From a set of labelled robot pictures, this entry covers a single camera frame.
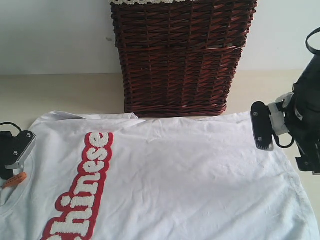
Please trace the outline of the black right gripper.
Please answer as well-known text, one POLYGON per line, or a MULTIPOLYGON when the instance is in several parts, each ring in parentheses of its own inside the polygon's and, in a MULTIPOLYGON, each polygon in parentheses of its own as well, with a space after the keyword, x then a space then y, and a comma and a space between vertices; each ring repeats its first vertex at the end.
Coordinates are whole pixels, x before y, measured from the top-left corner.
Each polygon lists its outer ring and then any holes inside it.
POLYGON ((285 125, 296 142, 300 156, 296 164, 301 172, 320 174, 320 109, 299 105, 291 100, 285 112, 285 125))

